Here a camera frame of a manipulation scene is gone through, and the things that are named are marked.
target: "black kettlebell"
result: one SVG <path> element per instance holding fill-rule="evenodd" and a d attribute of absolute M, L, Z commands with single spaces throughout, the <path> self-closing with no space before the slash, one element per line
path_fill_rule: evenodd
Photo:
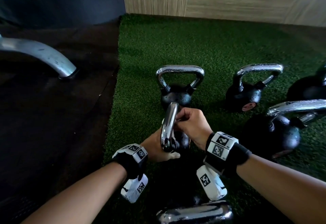
<path fill-rule="evenodd" d="M 168 85 L 163 79 L 163 74 L 165 73 L 195 74 L 197 78 L 188 85 Z M 176 102 L 182 107 L 189 107 L 191 95 L 202 82 L 204 75 L 204 70 L 194 65 L 165 65 L 158 69 L 156 77 L 161 90 L 161 104 L 164 110 L 166 110 L 168 105 L 172 102 Z"/>
<path fill-rule="evenodd" d="M 320 67 L 314 76 L 297 80 L 287 91 L 287 100 L 326 99 L 326 65 Z"/>
<path fill-rule="evenodd" d="M 271 71 L 272 74 L 255 85 L 242 82 L 242 77 L 250 72 Z M 280 64 L 251 64 L 239 69 L 233 76 L 233 84 L 226 92 L 225 107 L 230 111 L 249 111 L 256 107 L 261 91 L 283 72 Z"/>
<path fill-rule="evenodd" d="M 266 115 L 249 119 L 243 127 L 239 143 L 253 154 L 274 159 L 292 152 L 300 143 L 300 130 L 326 114 L 326 100 L 283 102 L 270 107 Z M 307 112 L 288 119 L 290 112 Z"/>
<path fill-rule="evenodd" d="M 175 117 L 179 111 L 179 104 L 172 102 L 168 105 L 165 118 L 162 122 L 161 146 L 165 152 L 182 153 L 189 149 L 190 138 L 182 131 L 173 131 Z"/>

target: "green turf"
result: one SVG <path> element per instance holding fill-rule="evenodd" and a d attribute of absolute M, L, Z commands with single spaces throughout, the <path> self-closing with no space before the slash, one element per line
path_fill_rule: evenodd
<path fill-rule="evenodd" d="M 282 102 L 293 82 L 313 74 L 324 62 L 321 54 L 279 31 L 277 25 L 138 15 L 122 18 L 119 58 L 120 70 L 109 120 L 104 164 L 118 148 L 142 142 L 160 126 L 164 111 L 160 105 L 155 72 L 163 65 L 202 67 L 205 78 L 193 94 L 192 107 L 202 109 L 214 131 L 224 131 L 238 137 L 243 124 L 252 114 Z M 284 73 L 263 91 L 262 100 L 253 112 L 227 112 L 222 104 L 234 72 L 254 63 L 282 63 Z M 264 73 L 249 74 L 245 80 L 255 82 L 265 76 Z M 168 75 L 165 78 L 167 82 L 189 83 L 193 76 Z M 302 132 L 302 142 L 296 152 L 279 159 L 279 163 L 326 180 L 325 126 L 325 120 L 311 124 Z M 202 156 L 194 147 L 191 150 L 194 156 Z M 158 174 L 164 173 L 161 168 L 158 170 L 159 167 L 158 164 L 148 164 L 146 174 L 149 185 L 137 204 L 129 204 L 116 194 L 97 220 L 150 223 L 155 214 L 149 211 L 149 206 L 154 204 L 150 196 L 156 194 L 159 201 L 159 196 L 166 194 L 153 189 Z M 240 178 L 223 181 L 229 192 L 226 199 L 232 204 L 236 216 L 245 216 L 246 212 L 263 201 Z"/>

